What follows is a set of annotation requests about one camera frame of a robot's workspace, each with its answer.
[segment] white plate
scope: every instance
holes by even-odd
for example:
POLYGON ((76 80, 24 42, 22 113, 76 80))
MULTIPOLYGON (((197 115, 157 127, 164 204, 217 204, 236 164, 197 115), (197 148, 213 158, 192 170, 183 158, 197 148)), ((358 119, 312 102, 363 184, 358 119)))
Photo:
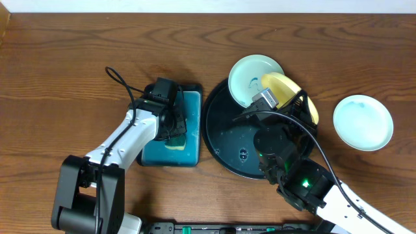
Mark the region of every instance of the white plate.
POLYGON ((393 119, 386 107, 372 97, 354 95, 338 103, 333 113, 338 135, 349 146, 374 151, 393 136, 393 119))
POLYGON ((278 72, 284 74, 281 66, 264 55, 249 55, 240 59, 231 69, 228 77, 229 92, 242 107, 252 104, 252 97, 263 90, 261 77, 278 72))

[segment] cable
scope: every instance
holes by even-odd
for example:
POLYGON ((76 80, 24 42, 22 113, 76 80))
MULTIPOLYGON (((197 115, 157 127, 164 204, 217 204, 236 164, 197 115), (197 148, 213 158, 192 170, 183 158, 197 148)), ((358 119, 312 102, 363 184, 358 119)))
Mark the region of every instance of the cable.
POLYGON ((283 184, 281 183, 281 177, 283 176, 283 170, 278 170, 278 174, 277 174, 277 177, 278 177, 278 184, 280 185, 280 190, 281 190, 281 193, 283 194, 283 195, 285 195, 285 197, 289 197, 288 195, 287 195, 287 193, 285 192, 285 188, 283 188, 283 184))
POLYGON ((114 81, 116 81, 117 83, 119 83, 119 84, 121 84, 121 85, 123 85, 123 86, 125 86, 126 88, 127 87, 129 87, 129 89, 131 89, 131 90, 134 90, 134 91, 137 91, 137 92, 141 92, 142 94, 148 94, 147 92, 145 92, 145 91, 143 91, 143 90, 140 90, 140 89, 138 89, 138 88, 135 88, 135 87, 133 87, 133 86, 129 86, 129 85, 124 85, 125 84, 125 82, 124 82, 124 84, 123 84, 123 82, 121 82, 119 79, 117 79, 117 78, 115 78, 114 76, 112 76, 111 75, 111 73, 108 71, 108 70, 111 70, 114 74, 116 74, 116 76, 118 77, 118 78, 120 78, 121 76, 117 73, 117 71, 116 70, 114 70, 114 69, 112 69, 112 68, 110 68, 110 67, 106 67, 105 68, 105 72, 107 72, 107 75, 109 75, 109 77, 111 77, 111 79, 113 79, 114 81))
POLYGON ((292 118, 290 116, 287 116, 287 115, 282 114, 282 113, 279 113, 279 112, 270 111, 270 110, 268 110, 268 111, 267 110, 257 110, 257 111, 243 113, 243 114, 238 115, 236 118, 234 118, 233 121, 238 120, 239 118, 242 118, 242 117, 249 118, 253 114, 261 114, 261 113, 275 114, 277 116, 280 116, 282 118, 285 118, 286 120, 291 121, 292 123, 294 123, 298 127, 300 127, 302 130, 304 130, 311 137, 312 141, 315 143, 315 145, 317 146, 318 150, 320 151, 320 154, 324 158, 324 161, 326 163, 326 166, 328 167, 328 170, 330 171, 332 177, 334 178, 335 185, 337 185, 339 191, 344 196, 345 200, 358 212, 359 215, 361 215, 362 217, 366 218, 371 224, 373 224, 374 226, 376 226, 378 229, 382 230, 385 233, 393 234, 391 231, 389 231, 388 229, 386 229, 385 227, 383 227, 381 224, 377 223, 377 221, 373 220, 365 212, 363 212, 361 209, 359 209, 359 207, 354 202, 351 201, 351 199, 348 197, 348 195, 346 195, 344 189, 341 187, 341 184, 340 184, 339 180, 337 179, 337 176, 335 175, 335 172, 332 169, 332 166, 331 166, 328 158, 326 157, 326 154, 324 153, 324 150, 322 149, 322 147, 318 143, 318 140, 313 136, 313 134, 305 126, 303 126, 303 124, 301 124, 300 122, 298 122, 297 120, 295 120, 294 118, 292 118))
MULTIPOLYGON (((109 77, 111 77, 114 81, 116 81, 117 83, 119 83, 119 84, 121 84, 121 85, 123 85, 124 86, 124 84, 122 83, 122 82, 120 82, 120 80, 118 80, 117 78, 115 78, 114 76, 112 76, 111 75, 111 73, 110 72, 108 72, 107 71, 107 69, 105 70, 105 72, 107 72, 107 75, 109 75, 109 77)), ((128 87, 131 89, 131 90, 134 90, 134 91, 137 91, 137 92, 140 92, 140 93, 142 93, 142 94, 145 94, 145 95, 151 95, 150 93, 148 93, 148 92, 145 92, 145 91, 143 91, 143 90, 140 90, 140 89, 138 89, 138 88, 135 88, 135 87, 133 87, 133 86, 129 86, 128 85, 128 87)), ((179 91, 182 93, 182 100, 181 100, 181 102, 179 103, 179 105, 178 105, 178 108, 182 108, 182 106, 183 106, 183 104, 184 104, 184 102, 185 102, 185 96, 183 95, 183 89, 182 89, 182 86, 181 85, 178 85, 178 88, 179 88, 179 91)), ((171 136, 170 136, 170 132, 175 128, 175 124, 174 125, 172 125, 172 127, 171 127, 171 129, 169 130, 169 129, 167 129, 166 130, 166 132, 168 133, 168 136, 165 136, 165 137, 159 137, 159 138, 155 138, 155 139, 153 139, 153 140, 155 140, 155 141, 167 141, 167 140, 170 140, 170 138, 171 138, 171 136)))
MULTIPOLYGON (((182 86, 181 85, 178 85, 177 87, 178 87, 179 91, 182 93, 182 100, 181 100, 181 102, 178 105, 175 105, 175 108, 179 109, 182 112, 182 116, 185 117, 185 113, 183 111, 183 105, 185 103, 185 95, 183 94, 183 88, 182 88, 182 86)), ((166 132, 168 133, 168 136, 155 138, 153 140, 155 140, 155 141, 167 141, 167 140, 170 140, 171 137, 172 137, 172 136, 170 136, 170 133, 172 132, 172 130, 174 130, 174 128, 176 128, 176 124, 177 124, 176 121, 174 121, 174 124, 172 124, 170 130, 168 130, 168 129, 166 130, 166 132)))
MULTIPOLYGON (((127 92, 129 93, 130 99, 131 99, 131 106, 133 108, 133 117, 131 119, 131 121, 129 122, 129 125, 127 125, 127 127, 111 142, 111 144, 109 144, 109 146, 107 148, 105 148, 103 157, 101 158, 101 162, 99 164, 98 167, 98 175, 97 175, 97 187, 96 187, 96 234, 99 234, 99 219, 100 219, 100 191, 101 191, 101 180, 102 180, 102 176, 103 176, 103 167, 104 167, 104 163, 105 163, 105 159, 109 156, 112 147, 117 143, 117 141, 119 139, 121 139, 121 137, 124 135, 124 133, 126 133, 131 126, 133 126, 133 124, 135 123, 136 120, 136 105, 135 105, 135 97, 133 97, 133 94, 131 93, 131 86, 128 86, 127 83, 124 81, 123 77, 113 68, 110 67, 105 67, 105 72, 107 72, 107 74, 114 79, 115 81, 117 81, 117 83, 120 83, 122 85, 125 86, 125 89, 127 90, 127 92), (117 80, 116 78, 114 78, 110 71, 112 71, 119 79, 117 80)), ((139 90, 139 89, 134 89, 136 91, 142 92, 143 94, 145 92, 139 90)))

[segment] green connector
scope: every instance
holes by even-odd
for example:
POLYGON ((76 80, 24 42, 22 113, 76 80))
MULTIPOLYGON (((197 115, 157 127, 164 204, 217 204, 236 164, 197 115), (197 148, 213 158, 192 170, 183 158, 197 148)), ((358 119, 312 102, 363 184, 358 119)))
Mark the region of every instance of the green connector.
POLYGON ((182 234, 190 234, 190 227, 182 227, 182 234))

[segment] white wall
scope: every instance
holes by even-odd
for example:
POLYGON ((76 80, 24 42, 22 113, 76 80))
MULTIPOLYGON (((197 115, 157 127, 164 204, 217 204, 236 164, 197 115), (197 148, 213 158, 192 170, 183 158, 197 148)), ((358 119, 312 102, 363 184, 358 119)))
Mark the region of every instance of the white wall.
POLYGON ((416 13, 416 0, 0 0, 15 12, 416 13))

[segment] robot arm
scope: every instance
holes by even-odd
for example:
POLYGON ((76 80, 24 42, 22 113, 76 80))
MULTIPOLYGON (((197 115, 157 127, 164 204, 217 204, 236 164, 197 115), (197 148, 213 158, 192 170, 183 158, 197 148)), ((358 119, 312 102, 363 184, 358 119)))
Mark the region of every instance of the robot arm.
MULTIPOLYGON (((142 151, 143 147, 150 140, 156 137, 159 129, 159 117, 153 115, 150 111, 141 109, 136 109, 135 111, 136 120, 134 125, 113 146, 110 157, 107 157, 105 160, 105 166, 115 164, 127 172, 138 153, 142 151)), ((111 136, 98 148, 85 155, 85 157, 90 158, 90 163, 99 164, 101 162, 105 148, 129 125, 132 117, 133 110, 129 110, 122 124, 118 126, 111 136)))
MULTIPOLYGON (((379 212, 367 202, 363 201, 357 194, 355 194, 345 183, 342 183, 344 191, 348 197, 361 209, 366 212, 377 223, 382 224, 383 227, 390 230, 392 233, 412 233, 405 227, 396 223, 391 218, 379 212)), ((354 210, 344 196, 341 194, 337 186, 333 186, 327 195, 324 197, 325 207, 318 207, 317 215, 322 219, 330 221, 337 226, 340 226, 349 233, 373 233, 382 234, 382 230, 371 224, 367 219, 354 210)))
POLYGON ((98 168, 108 145, 126 129, 136 112, 134 124, 110 149, 103 163, 100 186, 100 234, 138 234, 141 220, 124 213, 124 177, 143 147, 155 138, 165 139, 186 132, 183 113, 174 106, 178 85, 158 78, 151 94, 135 101, 120 126, 96 149, 80 158, 68 156, 62 163, 51 224, 71 234, 94 234, 96 198, 79 187, 96 187, 98 168))
POLYGON ((241 116, 249 112, 248 116, 253 114, 254 120, 270 124, 256 132, 253 144, 259 156, 259 169, 270 184, 279 184, 277 192, 286 202, 299 211, 306 209, 348 233, 385 233, 363 217, 365 215, 385 228, 387 233, 411 233, 363 201, 345 183, 339 182, 353 203, 349 204, 337 186, 335 174, 307 158, 309 153, 302 151, 303 146, 318 143, 316 140, 311 142, 317 127, 311 121, 306 92, 301 90, 277 112, 273 111, 278 103, 273 93, 266 89, 259 94, 262 95, 253 97, 253 104, 241 116), (306 136, 309 142, 296 140, 305 139, 306 131, 309 132, 306 136))

